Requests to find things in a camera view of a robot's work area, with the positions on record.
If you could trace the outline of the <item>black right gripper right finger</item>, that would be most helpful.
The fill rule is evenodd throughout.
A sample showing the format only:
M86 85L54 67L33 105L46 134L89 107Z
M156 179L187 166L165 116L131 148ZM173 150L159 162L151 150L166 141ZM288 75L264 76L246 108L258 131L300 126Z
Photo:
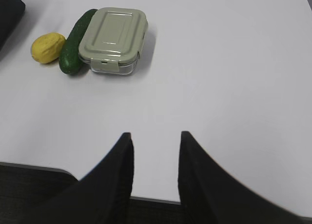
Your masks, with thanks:
M188 224L310 224L232 177L188 131L181 133L178 191Z

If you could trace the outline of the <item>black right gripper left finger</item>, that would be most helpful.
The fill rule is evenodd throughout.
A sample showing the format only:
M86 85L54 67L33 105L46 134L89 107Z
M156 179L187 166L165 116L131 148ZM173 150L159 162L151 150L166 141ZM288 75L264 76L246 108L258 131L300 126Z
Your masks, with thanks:
M83 179L36 207L25 224L124 224L134 179L134 146L123 133Z

